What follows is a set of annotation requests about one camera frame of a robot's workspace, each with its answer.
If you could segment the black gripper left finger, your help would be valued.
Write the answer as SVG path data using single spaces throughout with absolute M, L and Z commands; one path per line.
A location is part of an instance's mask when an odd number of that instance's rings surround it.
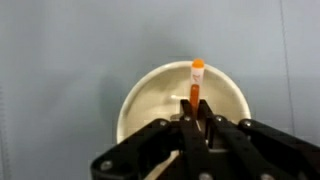
M 211 178 L 209 150 L 193 118 L 191 103 L 182 99 L 180 105 L 178 121 L 154 119 L 96 158 L 90 166 L 92 180 L 142 180 L 172 151 L 180 152 L 177 166 L 183 169 L 175 176 Z

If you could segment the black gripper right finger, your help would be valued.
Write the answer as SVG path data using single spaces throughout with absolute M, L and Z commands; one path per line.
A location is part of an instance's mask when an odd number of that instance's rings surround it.
M 237 124 L 201 100 L 198 117 L 209 148 L 218 138 L 237 157 L 248 180 L 320 180 L 320 147 L 254 119 Z

